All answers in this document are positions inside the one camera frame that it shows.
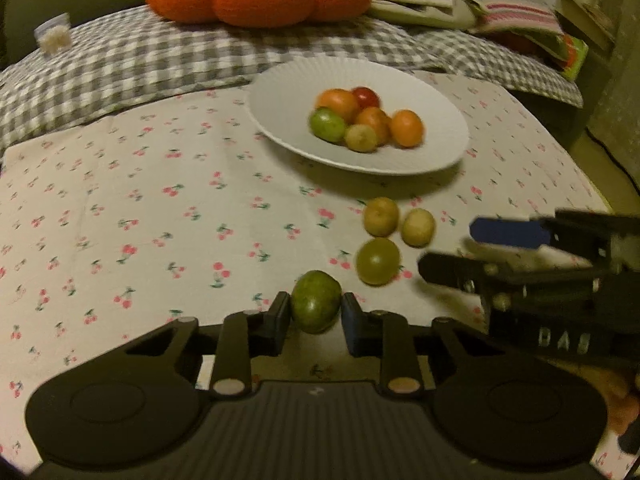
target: checkered cloth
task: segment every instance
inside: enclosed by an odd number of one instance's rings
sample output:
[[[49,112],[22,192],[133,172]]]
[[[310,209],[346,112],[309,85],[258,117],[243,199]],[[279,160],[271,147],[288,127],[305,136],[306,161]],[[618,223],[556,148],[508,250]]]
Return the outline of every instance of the checkered cloth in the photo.
[[[247,83],[297,56],[358,57],[407,71],[458,72],[431,51],[423,34],[413,38],[402,28],[364,16],[332,25],[243,30],[178,25],[143,6],[76,27],[72,37],[71,50],[49,60],[33,52],[0,74],[0,156],[22,140],[135,105]],[[540,93],[534,83],[532,78],[519,89]],[[566,92],[545,88],[543,95],[567,100]],[[579,96],[575,88],[568,102],[574,104]]]
[[[412,35],[430,54],[440,58],[450,73],[582,107],[582,94],[575,83],[551,67],[493,41],[460,30],[416,28]]]

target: cherry print tablecloth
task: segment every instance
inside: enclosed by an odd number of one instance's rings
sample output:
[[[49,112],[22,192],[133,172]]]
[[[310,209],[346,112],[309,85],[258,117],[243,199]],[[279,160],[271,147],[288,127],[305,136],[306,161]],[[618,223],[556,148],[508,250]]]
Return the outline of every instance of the cherry print tablecloth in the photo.
[[[397,279],[375,291],[359,282],[365,201],[385,195],[403,210],[430,210],[432,248],[462,254],[480,250],[465,239],[475,216],[604,204],[504,89],[419,76],[459,107],[472,136],[459,164],[427,176],[379,178],[290,154],[256,131],[243,88],[178,96],[9,149],[0,179],[2,455],[23,470],[39,462],[24,407],[43,381],[178,316],[210,324],[267,308],[310,269],[332,274],[366,310],[483,329],[478,298],[426,285],[420,251],[397,234]],[[505,254],[516,266],[572,263],[551,251]],[[348,356],[339,325],[323,336],[292,330],[280,360],[254,366],[262,378],[318,381],[377,371],[376,360]]]

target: plate rim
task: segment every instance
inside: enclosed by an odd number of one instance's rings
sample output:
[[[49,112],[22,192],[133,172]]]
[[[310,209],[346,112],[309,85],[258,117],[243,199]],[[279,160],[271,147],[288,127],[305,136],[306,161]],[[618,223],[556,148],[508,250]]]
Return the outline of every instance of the plate rim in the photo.
[[[403,73],[403,74],[405,74],[405,75],[407,75],[409,77],[416,78],[420,83],[423,83],[423,84],[427,85],[430,89],[435,90],[442,97],[444,97],[453,106],[454,110],[460,115],[460,118],[462,119],[463,124],[465,125],[466,141],[465,141],[465,145],[464,145],[463,149],[460,152],[460,155],[454,161],[452,161],[452,162],[450,162],[450,163],[448,163],[448,164],[446,164],[444,166],[437,166],[436,168],[431,168],[431,169],[428,169],[428,170],[407,170],[407,171],[403,171],[403,170],[380,170],[380,169],[377,169],[377,168],[364,168],[363,166],[354,166],[353,164],[347,164],[347,163],[344,163],[344,162],[337,162],[336,160],[330,160],[330,159],[324,158],[322,156],[306,152],[305,150],[302,150],[300,148],[296,148],[295,146],[292,146],[291,144],[289,144],[288,142],[286,142],[282,138],[275,136],[271,132],[265,131],[263,129],[262,125],[258,122],[256,117],[254,116],[254,114],[251,112],[251,108],[250,108],[251,95],[252,95],[253,89],[255,88],[254,87],[254,83],[257,82],[258,79],[262,78],[265,74],[267,74],[267,73],[269,73],[271,71],[276,71],[278,69],[281,69],[285,65],[295,64],[295,63],[299,63],[301,61],[309,61],[309,60],[312,60],[312,59],[315,59],[315,58],[316,58],[316,56],[313,56],[313,57],[297,56],[296,58],[294,58],[294,59],[292,59],[290,61],[287,61],[287,62],[284,62],[284,63],[279,63],[276,66],[272,66],[272,67],[268,68],[264,72],[260,72],[254,78],[254,80],[251,82],[251,84],[249,85],[248,96],[247,96],[247,99],[244,100],[244,110],[249,115],[249,118],[251,119],[252,123],[254,123],[254,125],[258,128],[260,133],[263,134],[268,139],[271,139],[277,145],[279,145],[279,146],[281,146],[281,147],[283,147],[283,148],[289,150],[290,152],[293,152],[293,153],[295,153],[295,154],[297,154],[299,156],[302,156],[303,158],[307,158],[309,160],[314,160],[316,162],[320,162],[321,164],[325,164],[326,166],[331,166],[332,168],[339,168],[340,170],[353,171],[355,173],[365,173],[365,174],[375,174],[375,175],[385,175],[385,176],[412,176],[412,175],[436,173],[437,171],[443,171],[443,170],[446,170],[447,168],[451,168],[451,167],[455,166],[457,163],[459,163],[460,160],[462,159],[465,151],[468,150],[469,143],[470,143],[470,140],[471,140],[471,138],[470,138],[471,137],[471,133],[469,131],[468,124],[466,124],[466,119],[464,118],[464,115],[462,114],[460,109],[446,95],[444,95],[442,92],[440,92],[438,89],[434,88],[433,86],[429,85],[426,81],[423,81],[422,79],[416,77],[414,74],[410,74],[410,73],[404,72],[404,71],[402,71],[402,70],[400,70],[398,68],[395,68],[395,67],[392,67],[392,66],[389,66],[389,65],[384,65],[382,63],[376,63],[376,62],[370,61],[368,59],[360,59],[360,58],[353,58],[353,57],[322,56],[323,59],[331,59],[330,62],[334,62],[334,60],[335,60],[338,63],[356,62],[356,63],[359,63],[359,64],[374,64],[374,65],[378,65],[379,67],[382,67],[382,68],[385,68],[385,69],[398,70],[399,72],[401,72],[401,73]]]

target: pink striped cloth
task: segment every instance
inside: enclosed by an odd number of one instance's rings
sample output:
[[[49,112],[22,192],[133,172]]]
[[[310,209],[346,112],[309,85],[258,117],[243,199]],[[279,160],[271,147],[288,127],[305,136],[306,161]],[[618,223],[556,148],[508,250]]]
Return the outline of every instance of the pink striped cloth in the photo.
[[[473,32],[542,32],[562,34],[552,9],[542,0],[468,0],[480,19]]]

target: orange tomato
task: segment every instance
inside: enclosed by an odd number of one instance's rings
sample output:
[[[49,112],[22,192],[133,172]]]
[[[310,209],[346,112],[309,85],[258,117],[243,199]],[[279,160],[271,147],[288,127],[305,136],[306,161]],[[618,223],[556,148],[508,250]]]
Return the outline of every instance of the orange tomato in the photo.
[[[356,117],[355,124],[366,124],[371,126],[378,138],[378,145],[384,146],[389,142],[391,132],[389,131],[389,117],[380,108],[369,107],[361,111]]]
[[[353,124],[360,111],[355,95],[341,88],[322,92],[316,99],[316,108],[329,108],[340,115],[347,124]]]
[[[391,136],[403,148],[414,148],[422,142],[424,125],[411,110],[398,110],[391,118]]]

